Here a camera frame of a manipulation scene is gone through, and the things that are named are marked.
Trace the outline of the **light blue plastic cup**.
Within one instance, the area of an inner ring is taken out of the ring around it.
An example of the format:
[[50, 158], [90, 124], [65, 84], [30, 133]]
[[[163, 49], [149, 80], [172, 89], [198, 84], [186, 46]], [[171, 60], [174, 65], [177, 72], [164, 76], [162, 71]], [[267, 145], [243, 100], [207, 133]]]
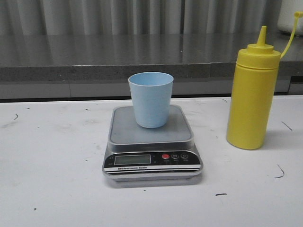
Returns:
[[174, 78], [163, 72], [142, 72], [129, 77], [136, 122], [158, 128], [168, 120]]

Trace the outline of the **yellow squeeze bottle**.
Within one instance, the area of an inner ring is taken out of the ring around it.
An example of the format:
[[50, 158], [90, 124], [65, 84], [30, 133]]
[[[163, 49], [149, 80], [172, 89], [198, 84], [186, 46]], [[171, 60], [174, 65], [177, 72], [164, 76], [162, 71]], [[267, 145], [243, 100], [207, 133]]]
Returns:
[[278, 52], [266, 43], [267, 27], [262, 26], [255, 44], [239, 50], [233, 77], [227, 141], [238, 148], [260, 148], [265, 139], [280, 60], [285, 56], [303, 13], [294, 13], [291, 37]]

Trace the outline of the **silver digital kitchen scale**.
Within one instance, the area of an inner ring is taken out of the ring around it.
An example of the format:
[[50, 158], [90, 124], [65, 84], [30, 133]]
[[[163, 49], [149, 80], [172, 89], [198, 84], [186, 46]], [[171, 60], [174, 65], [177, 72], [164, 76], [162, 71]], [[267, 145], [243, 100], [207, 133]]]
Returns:
[[189, 179], [202, 173], [203, 162], [182, 108], [171, 105], [164, 126], [137, 124], [132, 106], [112, 112], [102, 171], [117, 182]]

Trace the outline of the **white container in background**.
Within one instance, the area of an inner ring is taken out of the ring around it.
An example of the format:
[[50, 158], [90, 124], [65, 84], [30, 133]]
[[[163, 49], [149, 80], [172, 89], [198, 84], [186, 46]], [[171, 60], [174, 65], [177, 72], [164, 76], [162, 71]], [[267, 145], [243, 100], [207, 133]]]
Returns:
[[294, 27], [294, 13], [303, 11], [303, 0], [282, 0], [277, 28], [290, 34]]

